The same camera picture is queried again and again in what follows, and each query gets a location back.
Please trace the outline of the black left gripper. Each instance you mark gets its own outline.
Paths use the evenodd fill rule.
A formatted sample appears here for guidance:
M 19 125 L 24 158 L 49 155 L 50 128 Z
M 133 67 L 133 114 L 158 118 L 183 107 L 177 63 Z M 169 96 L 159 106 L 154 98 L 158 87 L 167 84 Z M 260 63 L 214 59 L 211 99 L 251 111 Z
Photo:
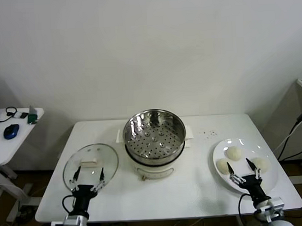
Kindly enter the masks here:
M 101 169 L 101 174 L 97 185 L 85 185 L 77 183 L 81 167 L 78 166 L 72 179 L 69 180 L 70 189 L 73 192 L 75 198 L 74 207 L 72 210 L 73 214 L 85 214 L 88 212 L 89 203 L 92 198 L 97 196 L 97 192 L 104 187 L 104 168 Z

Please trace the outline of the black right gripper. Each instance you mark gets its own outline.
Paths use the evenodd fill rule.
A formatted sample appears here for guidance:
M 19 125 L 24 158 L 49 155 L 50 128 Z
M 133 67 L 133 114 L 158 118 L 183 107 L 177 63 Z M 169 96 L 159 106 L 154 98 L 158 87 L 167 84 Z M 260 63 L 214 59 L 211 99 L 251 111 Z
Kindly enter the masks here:
M 239 184 L 239 187 L 242 189 L 245 189 L 249 192 L 251 199 L 253 203 L 261 203 L 265 200 L 269 199 L 269 196 L 266 195 L 266 193 L 261 188 L 262 178 L 261 178 L 261 169 L 256 167 L 256 165 L 250 161 L 248 158 L 246 158 L 246 161 L 249 165 L 249 167 L 254 171 L 254 175 L 246 175 L 243 177 L 237 176 L 234 173 L 234 170 L 232 169 L 229 162 L 227 162 L 227 167 L 229 170 L 229 178 L 231 181 L 233 181 L 235 184 Z

